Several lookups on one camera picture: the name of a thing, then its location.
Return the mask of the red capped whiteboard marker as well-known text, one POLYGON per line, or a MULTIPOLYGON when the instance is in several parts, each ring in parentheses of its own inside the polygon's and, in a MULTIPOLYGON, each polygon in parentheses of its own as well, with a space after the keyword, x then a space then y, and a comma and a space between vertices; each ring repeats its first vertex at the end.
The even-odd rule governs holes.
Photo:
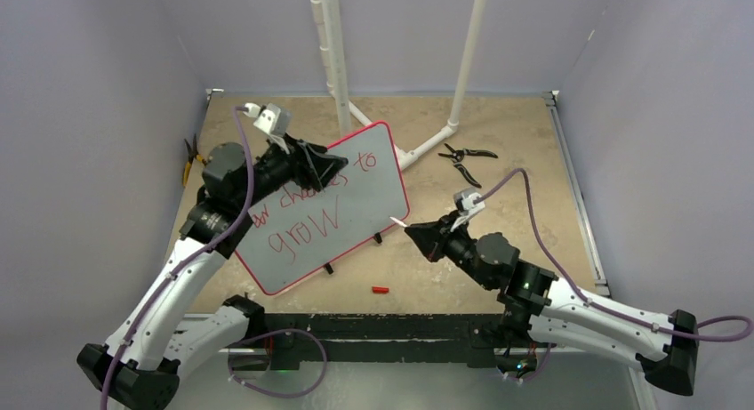
POLYGON ((405 229, 405 228, 407 228, 407 227, 408 227, 408 225, 407 225, 406 223, 404 223, 403 221, 399 220, 399 219, 398 219, 398 218, 396 218, 396 217, 392 217, 392 216, 390 216, 389 218, 391 219, 391 221, 393 221, 393 222, 394 222, 394 223, 395 223, 396 225, 398 225, 398 226, 399 226, 399 227, 401 227, 401 228, 404 228, 404 229, 405 229))

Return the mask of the red framed whiteboard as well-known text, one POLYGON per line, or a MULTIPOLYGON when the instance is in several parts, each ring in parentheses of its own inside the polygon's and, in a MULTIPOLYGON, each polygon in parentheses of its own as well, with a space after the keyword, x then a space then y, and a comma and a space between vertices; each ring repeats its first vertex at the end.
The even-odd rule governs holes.
POLYGON ((393 227, 410 213, 389 125, 368 125, 329 153, 348 160, 321 192, 288 182, 249 211, 253 225, 236 256, 275 295, 393 227))

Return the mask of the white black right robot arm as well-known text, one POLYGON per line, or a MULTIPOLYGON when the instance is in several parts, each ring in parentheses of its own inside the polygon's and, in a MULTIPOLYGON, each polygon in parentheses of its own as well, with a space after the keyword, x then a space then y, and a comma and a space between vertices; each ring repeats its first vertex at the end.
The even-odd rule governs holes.
POLYGON ((641 371, 654 387, 694 393, 698 341, 693 314, 642 310, 572 287, 558 275, 520 256, 500 232, 473 238, 466 226, 441 220, 405 227, 422 256, 447 259, 474 282, 497 293, 504 307, 502 339, 574 347, 641 371))

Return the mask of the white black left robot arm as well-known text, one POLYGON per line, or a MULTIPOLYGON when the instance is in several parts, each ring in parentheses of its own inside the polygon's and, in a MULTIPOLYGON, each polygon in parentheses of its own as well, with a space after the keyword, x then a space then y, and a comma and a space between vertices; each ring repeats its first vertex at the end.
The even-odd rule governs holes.
POLYGON ((320 191, 348 165, 326 147, 285 137, 259 157, 246 144, 227 142, 209 154, 197 202, 173 250, 137 307, 102 344, 88 343, 76 362, 100 404, 164 409, 180 383, 218 350, 233 344, 272 343, 264 308, 234 295, 204 322, 177 327, 191 303, 253 227, 250 209, 293 182, 320 191))

